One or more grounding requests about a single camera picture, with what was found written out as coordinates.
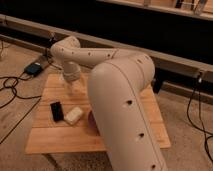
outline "black object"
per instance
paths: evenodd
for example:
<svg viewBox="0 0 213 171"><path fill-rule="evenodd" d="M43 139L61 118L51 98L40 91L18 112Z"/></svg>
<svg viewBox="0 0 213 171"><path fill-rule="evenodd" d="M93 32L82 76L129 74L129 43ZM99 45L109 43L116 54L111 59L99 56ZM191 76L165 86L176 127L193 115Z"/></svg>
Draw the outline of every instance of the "black object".
<svg viewBox="0 0 213 171"><path fill-rule="evenodd" d="M53 120L55 122L63 120L64 114L62 111L61 103L60 102L51 103L50 106L52 110Z"/></svg>
<svg viewBox="0 0 213 171"><path fill-rule="evenodd" d="M43 71L42 67L38 63L31 63L24 69L24 73L33 75L34 77Z"/></svg>

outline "table leg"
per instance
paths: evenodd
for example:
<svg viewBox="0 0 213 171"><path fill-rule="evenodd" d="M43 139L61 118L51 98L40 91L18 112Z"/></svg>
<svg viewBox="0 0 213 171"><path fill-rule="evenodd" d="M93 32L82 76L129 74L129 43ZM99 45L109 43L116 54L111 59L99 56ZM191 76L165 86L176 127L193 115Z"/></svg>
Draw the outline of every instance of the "table leg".
<svg viewBox="0 0 213 171"><path fill-rule="evenodd" d="M54 167L55 170L62 170L61 166L56 162L56 160L51 156L51 154L42 154Z"/></svg>

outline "white sponge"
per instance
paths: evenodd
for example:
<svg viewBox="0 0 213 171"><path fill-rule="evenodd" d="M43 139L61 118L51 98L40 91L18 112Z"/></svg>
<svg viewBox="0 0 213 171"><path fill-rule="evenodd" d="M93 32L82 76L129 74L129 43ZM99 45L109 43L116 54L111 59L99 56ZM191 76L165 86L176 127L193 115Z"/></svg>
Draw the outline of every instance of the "white sponge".
<svg viewBox="0 0 213 171"><path fill-rule="evenodd" d="M64 117L64 120L70 125L74 125L83 116L83 114L84 112L80 107L75 107Z"/></svg>

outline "white object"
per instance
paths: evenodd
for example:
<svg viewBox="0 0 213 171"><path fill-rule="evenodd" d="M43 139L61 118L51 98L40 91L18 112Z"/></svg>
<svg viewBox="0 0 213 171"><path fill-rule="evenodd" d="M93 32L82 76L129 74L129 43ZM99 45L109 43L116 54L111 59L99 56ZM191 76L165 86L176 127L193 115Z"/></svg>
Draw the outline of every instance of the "white object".
<svg viewBox="0 0 213 171"><path fill-rule="evenodd" d="M64 117L64 120L70 125L74 125L83 116L83 114L84 112L80 107L75 107Z"/></svg>
<svg viewBox="0 0 213 171"><path fill-rule="evenodd" d="M68 47L66 42L71 41L75 46ZM154 76L151 58L136 50L80 48L79 44L71 36L55 43L51 53L61 60L64 72L71 71L70 62L94 67L88 95L113 169L167 171L139 98Z"/></svg>

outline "power adapter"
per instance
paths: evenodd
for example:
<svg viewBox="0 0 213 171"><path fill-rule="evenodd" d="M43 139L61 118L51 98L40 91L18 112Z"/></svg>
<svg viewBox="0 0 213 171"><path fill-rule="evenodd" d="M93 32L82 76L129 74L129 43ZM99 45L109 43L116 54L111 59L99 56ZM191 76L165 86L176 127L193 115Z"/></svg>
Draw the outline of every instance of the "power adapter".
<svg viewBox="0 0 213 171"><path fill-rule="evenodd" d="M48 67L50 63L52 63L52 59L48 59L47 56L41 55L24 69L24 73L36 77Z"/></svg>
<svg viewBox="0 0 213 171"><path fill-rule="evenodd" d="M39 63L31 63L29 64L25 69L24 73L28 75L32 75L33 77L36 77L38 74L40 74L43 71L43 68Z"/></svg>

